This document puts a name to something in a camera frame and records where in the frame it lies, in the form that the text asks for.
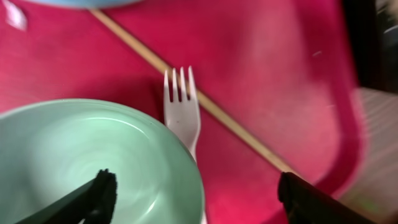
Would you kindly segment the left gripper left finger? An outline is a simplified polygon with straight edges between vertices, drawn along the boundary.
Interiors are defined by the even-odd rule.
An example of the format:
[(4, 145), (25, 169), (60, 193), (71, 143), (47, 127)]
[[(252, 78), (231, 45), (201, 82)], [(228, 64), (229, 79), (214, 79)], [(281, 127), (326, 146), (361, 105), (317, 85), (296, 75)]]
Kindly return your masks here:
[(116, 174), (99, 170), (93, 180), (16, 224), (110, 224), (117, 187)]

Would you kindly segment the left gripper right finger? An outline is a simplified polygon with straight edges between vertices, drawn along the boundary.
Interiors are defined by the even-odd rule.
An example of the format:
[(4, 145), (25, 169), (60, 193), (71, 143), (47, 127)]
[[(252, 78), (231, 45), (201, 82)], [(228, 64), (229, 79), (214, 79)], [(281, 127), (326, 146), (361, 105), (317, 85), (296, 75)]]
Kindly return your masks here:
[(289, 224), (374, 224), (291, 172), (281, 173), (277, 194)]

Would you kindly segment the green bowl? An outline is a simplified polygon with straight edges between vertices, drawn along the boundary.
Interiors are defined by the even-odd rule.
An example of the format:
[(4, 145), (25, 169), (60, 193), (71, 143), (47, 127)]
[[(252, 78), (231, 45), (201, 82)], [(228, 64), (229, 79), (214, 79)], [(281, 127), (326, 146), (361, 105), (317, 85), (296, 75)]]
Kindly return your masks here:
[(153, 117), (100, 100), (53, 100), (1, 114), (1, 222), (16, 223), (108, 169), (114, 223), (200, 223), (198, 167)]

